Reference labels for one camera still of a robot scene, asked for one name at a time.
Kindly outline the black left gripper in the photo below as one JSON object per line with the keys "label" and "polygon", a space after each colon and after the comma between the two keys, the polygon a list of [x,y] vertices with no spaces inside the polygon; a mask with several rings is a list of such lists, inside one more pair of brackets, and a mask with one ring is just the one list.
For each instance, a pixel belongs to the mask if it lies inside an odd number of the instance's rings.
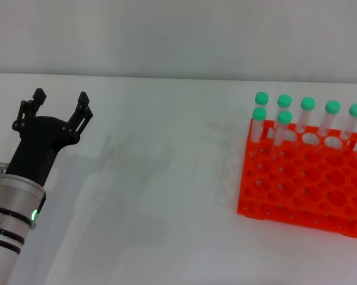
{"label": "black left gripper", "polygon": [[37,116],[46,100],[42,88],[37,88],[31,100],[22,100],[12,129],[19,132],[20,143],[9,163],[7,173],[27,178],[43,186],[58,155],[58,152],[79,142],[80,135],[88,125],[93,113],[90,99],[82,91],[75,111],[68,120]]}

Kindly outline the clear test tube green cap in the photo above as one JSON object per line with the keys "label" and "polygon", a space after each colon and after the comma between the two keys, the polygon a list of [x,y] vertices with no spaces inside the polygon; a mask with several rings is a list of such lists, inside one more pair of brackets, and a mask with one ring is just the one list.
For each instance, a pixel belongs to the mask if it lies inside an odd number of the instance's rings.
{"label": "clear test tube green cap", "polygon": [[326,137],[330,127],[335,119],[335,116],[340,110],[340,103],[335,100],[329,100],[325,105],[325,114],[318,128],[317,134],[320,137]]}
{"label": "clear test tube green cap", "polygon": [[304,97],[301,101],[301,112],[295,127],[295,131],[303,134],[308,125],[311,112],[315,108],[315,99],[312,97]]}
{"label": "clear test tube green cap", "polygon": [[287,111],[292,104],[292,98],[288,94],[281,94],[277,99],[277,114],[274,127],[277,126],[280,112]]}
{"label": "clear test tube green cap", "polygon": [[251,127],[251,142],[258,143],[263,132],[264,120],[266,119],[267,111],[263,107],[256,107],[252,113]]}
{"label": "clear test tube green cap", "polygon": [[284,142],[288,126],[292,121],[292,113],[288,110],[281,111],[277,117],[277,124],[274,127],[272,149],[278,149]]}
{"label": "clear test tube green cap", "polygon": [[348,140],[357,125],[357,103],[354,103],[349,108],[349,117],[346,125],[340,133],[342,140]]}
{"label": "clear test tube green cap", "polygon": [[266,110],[266,105],[268,103],[268,94],[265,92],[258,92],[255,95],[256,107],[263,107]]}

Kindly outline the orange test tube rack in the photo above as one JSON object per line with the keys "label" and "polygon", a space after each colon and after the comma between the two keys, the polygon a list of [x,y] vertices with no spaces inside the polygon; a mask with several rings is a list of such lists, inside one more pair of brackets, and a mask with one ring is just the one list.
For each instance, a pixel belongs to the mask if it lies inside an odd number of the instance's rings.
{"label": "orange test tube rack", "polygon": [[357,238],[357,133],[342,141],[337,129],[317,145],[288,127],[289,139],[273,146],[273,121],[258,143],[246,142],[237,212]]}

